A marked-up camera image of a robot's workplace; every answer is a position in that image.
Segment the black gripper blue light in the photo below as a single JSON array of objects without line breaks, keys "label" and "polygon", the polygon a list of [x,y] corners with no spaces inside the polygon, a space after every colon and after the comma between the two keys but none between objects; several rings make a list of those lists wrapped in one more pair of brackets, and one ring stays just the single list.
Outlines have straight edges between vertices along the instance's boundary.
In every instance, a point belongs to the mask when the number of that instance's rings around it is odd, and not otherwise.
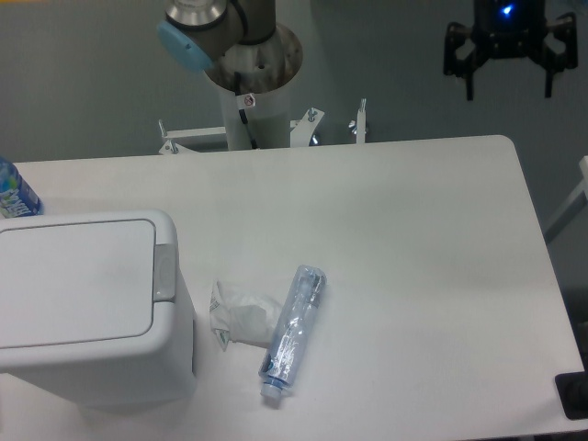
[{"label": "black gripper blue light", "polygon": [[[569,12],[548,22],[545,1],[474,1],[473,27],[450,22],[444,40],[443,73],[465,81],[474,97],[474,73],[489,59],[528,58],[545,71],[544,97],[551,98],[557,74],[578,67],[577,17]],[[563,45],[560,51],[546,37]],[[458,54],[467,42],[471,51]]]}]

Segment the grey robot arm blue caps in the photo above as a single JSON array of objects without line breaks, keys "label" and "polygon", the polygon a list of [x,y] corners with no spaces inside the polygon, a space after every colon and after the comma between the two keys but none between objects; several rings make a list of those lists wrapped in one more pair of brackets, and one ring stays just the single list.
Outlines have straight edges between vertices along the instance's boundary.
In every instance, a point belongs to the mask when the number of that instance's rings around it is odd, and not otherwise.
[{"label": "grey robot arm blue caps", "polygon": [[[556,74],[578,65],[577,19],[549,21],[542,1],[476,1],[474,22],[447,25],[443,72],[464,79],[488,60],[527,58],[546,73],[551,96]],[[289,83],[303,53],[298,38],[277,23],[273,1],[168,1],[157,26],[161,44],[190,72],[203,72],[233,94],[264,94]]]}]

